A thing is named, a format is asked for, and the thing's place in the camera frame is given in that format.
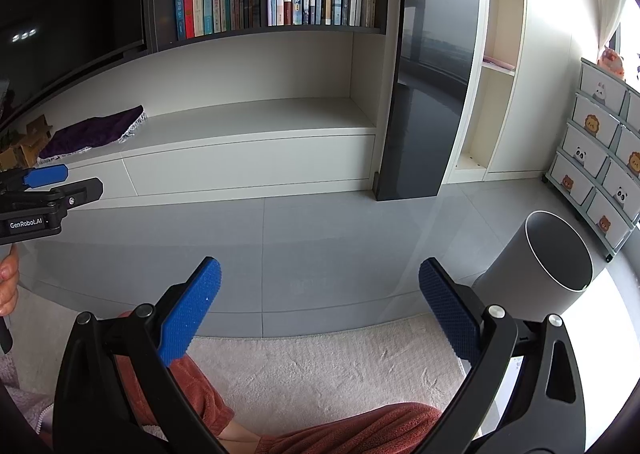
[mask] drawer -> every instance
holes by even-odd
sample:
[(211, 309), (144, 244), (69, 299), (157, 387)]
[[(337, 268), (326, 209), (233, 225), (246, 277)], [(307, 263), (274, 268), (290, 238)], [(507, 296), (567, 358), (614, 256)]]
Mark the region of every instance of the drawer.
[(563, 189), (578, 205), (584, 203), (585, 198), (593, 189), (593, 184), (578, 169), (562, 155), (556, 156), (556, 163), (551, 170), (551, 177), (558, 182)]
[(614, 161), (609, 166), (602, 186), (629, 216), (629, 219), (635, 220), (640, 213), (640, 187)]
[(607, 75), (596, 65), (582, 63), (580, 89), (587, 97), (602, 102), (616, 115), (620, 115), (622, 101), (625, 99), (626, 86)]
[(562, 149), (593, 177), (598, 176), (607, 158), (607, 152), (604, 149), (571, 125), (567, 127)]
[(637, 177), (640, 174), (640, 139), (626, 127), (622, 128), (616, 156), (634, 176)]
[(640, 96), (632, 91), (629, 92), (629, 113), (626, 122), (636, 131), (640, 131)]
[(138, 195), (366, 179), (374, 135), (191, 147), (124, 158)]
[(587, 210), (587, 216), (596, 224), (596, 227), (600, 229), (614, 249), (631, 232), (616, 208), (600, 191), (596, 192), (596, 196)]
[(609, 147), (616, 134), (618, 121), (584, 95), (575, 95), (574, 121)]

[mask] purple cloth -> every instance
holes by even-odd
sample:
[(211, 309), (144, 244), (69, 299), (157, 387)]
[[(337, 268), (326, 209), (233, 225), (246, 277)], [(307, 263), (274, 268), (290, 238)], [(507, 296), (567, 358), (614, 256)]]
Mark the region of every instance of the purple cloth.
[(68, 155), (86, 147), (101, 147), (120, 140), (143, 113), (142, 106), (121, 111), (108, 117), (92, 117), (56, 131), (38, 158)]

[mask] gray tile floor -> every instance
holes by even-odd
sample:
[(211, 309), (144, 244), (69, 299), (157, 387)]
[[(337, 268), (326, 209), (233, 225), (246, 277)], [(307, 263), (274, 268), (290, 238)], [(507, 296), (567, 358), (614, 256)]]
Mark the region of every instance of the gray tile floor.
[(114, 317), (154, 302), (211, 255), (223, 286), (201, 335), (324, 333), (428, 311), (417, 285), (425, 258), (470, 285), (536, 209), (580, 232), (594, 273), (615, 272), (640, 323), (638, 280), (626, 258), (606, 265), (591, 231), (538, 179), (445, 185), (436, 197), (382, 203), (345, 192), (78, 210), (59, 236), (21, 245), (20, 269), (30, 290)]

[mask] bear sticker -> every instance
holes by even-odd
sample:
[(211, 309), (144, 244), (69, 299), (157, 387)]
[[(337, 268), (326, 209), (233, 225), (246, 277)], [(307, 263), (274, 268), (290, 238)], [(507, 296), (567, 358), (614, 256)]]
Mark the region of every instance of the bear sticker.
[(606, 234), (611, 227), (611, 221), (609, 221), (606, 216), (603, 216), (600, 218), (600, 221), (598, 221), (598, 227)]
[(600, 121), (596, 115), (587, 115), (584, 120), (584, 129), (586, 129), (590, 135), (596, 136), (600, 129)]
[(604, 87), (604, 83), (598, 82), (598, 85), (596, 86), (596, 91), (592, 96), (598, 102), (602, 102), (604, 104), (604, 101), (606, 101), (607, 99), (607, 89)]
[[(574, 158), (580, 163), (580, 165), (584, 165), (584, 157), (587, 156), (587, 152), (584, 149), (580, 149), (580, 145), (575, 150)], [(640, 165), (640, 155), (638, 155), (638, 165)]]
[(629, 155), (628, 168), (634, 173), (634, 176), (640, 175), (640, 153), (634, 151)]
[(568, 174), (564, 175), (564, 178), (562, 179), (562, 186), (569, 192), (571, 192), (571, 190), (573, 189), (574, 181), (569, 177)]
[(618, 190), (616, 191), (616, 195), (614, 196), (613, 199), (616, 200), (616, 202), (618, 202), (618, 205), (620, 205), (621, 207), (624, 207), (627, 196), (629, 195), (626, 193), (626, 191), (622, 189), (622, 186), (619, 186)]

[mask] hand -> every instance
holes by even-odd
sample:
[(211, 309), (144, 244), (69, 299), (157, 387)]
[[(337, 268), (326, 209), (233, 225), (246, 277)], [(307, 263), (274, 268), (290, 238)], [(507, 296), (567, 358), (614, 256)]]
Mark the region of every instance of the hand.
[(11, 245), (11, 251), (0, 263), (0, 317), (9, 315), (18, 303), (18, 247)]

